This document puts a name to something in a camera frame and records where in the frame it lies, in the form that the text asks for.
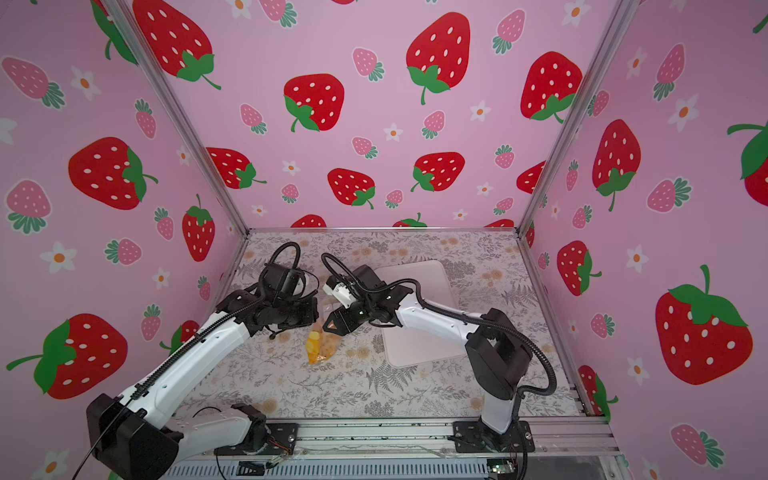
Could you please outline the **clear ziploc bag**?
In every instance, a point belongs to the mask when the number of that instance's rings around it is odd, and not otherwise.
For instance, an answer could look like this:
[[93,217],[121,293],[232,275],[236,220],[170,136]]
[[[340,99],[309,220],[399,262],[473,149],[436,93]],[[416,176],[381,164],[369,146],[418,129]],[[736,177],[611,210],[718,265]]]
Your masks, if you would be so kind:
[[337,351],[342,342],[342,337],[326,332],[323,329],[331,313],[340,306],[340,303],[323,291],[323,287],[328,280],[327,275],[319,277],[320,289],[317,295],[318,299],[318,318],[313,323],[306,341],[306,351],[310,365],[316,365],[329,360]]

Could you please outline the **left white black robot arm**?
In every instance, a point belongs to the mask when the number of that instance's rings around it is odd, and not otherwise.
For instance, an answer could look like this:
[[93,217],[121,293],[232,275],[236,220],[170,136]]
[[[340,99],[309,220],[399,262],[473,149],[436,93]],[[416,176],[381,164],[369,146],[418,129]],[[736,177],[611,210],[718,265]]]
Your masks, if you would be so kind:
[[310,327],[318,317],[315,296],[229,294],[202,329],[145,378],[115,397],[101,394],[90,403],[89,456],[122,479],[159,479],[174,464],[208,451],[284,451],[265,415],[245,403],[191,420],[173,415],[222,360],[257,333],[269,326]]

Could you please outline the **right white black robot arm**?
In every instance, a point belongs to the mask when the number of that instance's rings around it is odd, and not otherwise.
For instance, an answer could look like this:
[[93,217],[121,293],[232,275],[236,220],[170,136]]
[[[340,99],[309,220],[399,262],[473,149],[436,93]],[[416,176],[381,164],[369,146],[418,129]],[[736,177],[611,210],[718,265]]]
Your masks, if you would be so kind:
[[459,344],[466,351],[476,382],[485,393],[481,421],[497,434],[507,433],[518,418],[518,384],[533,357],[533,346],[503,312],[469,314],[427,301],[421,285],[403,279],[378,288],[329,280],[323,291],[340,305],[323,330],[347,335],[368,323],[382,328],[413,329]]

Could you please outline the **white rectangular tray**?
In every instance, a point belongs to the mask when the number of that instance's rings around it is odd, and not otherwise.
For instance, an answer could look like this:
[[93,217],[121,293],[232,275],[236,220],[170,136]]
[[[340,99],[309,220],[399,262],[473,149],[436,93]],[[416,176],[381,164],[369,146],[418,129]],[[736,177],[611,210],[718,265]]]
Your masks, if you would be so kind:
[[[416,280],[429,303],[443,310],[458,311],[448,275],[437,260],[381,267],[375,273],[388,284],[405,278]],[[466,356],[466,335],[474,330],[472,325],[462,326],[456,319],[423,308],[413,295],[401,301],[397,318],[402,325],[383,332],[385,354],[391,366],[409,367]]]

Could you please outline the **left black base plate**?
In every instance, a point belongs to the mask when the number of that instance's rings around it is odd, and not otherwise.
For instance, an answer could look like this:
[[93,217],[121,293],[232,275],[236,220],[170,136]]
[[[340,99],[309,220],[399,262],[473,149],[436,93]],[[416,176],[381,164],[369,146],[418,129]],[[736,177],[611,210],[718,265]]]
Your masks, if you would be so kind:
[[268,422],[254,427],[243,442],[225,447],[233,455],[292,455],[298,438],[298,423]]

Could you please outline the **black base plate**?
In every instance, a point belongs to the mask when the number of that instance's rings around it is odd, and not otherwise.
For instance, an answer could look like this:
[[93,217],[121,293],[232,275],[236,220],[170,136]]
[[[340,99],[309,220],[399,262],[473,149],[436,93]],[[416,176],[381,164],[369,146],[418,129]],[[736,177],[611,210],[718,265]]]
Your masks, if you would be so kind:
[[455,421],[452,435],[458,453],[532,453],[536,447],[528,422],[513,421],[498,433],[481,420]]
[[243,442],[225,447],[233,455],[292,455],[298,438],[298,423],[268,422],[254,427]]

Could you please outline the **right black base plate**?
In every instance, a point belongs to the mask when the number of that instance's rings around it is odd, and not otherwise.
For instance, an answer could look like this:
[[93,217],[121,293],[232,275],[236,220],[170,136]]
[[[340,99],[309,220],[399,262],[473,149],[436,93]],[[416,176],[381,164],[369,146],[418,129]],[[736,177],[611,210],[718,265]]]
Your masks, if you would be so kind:
[[452,435],[458,453],[532,453],[536,447],[528,422],[513,421],[498,433],[481,420],[455,421]]

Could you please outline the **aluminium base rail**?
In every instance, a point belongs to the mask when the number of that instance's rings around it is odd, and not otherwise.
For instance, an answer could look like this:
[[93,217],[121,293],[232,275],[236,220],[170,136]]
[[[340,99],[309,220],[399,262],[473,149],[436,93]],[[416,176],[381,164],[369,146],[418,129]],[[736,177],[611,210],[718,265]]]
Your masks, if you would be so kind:
[[261,454],[197,454],[166,479],[629,479],[610,427],[593,417],[528,417],[524,453],[468,452],[454,418],[302,419]]

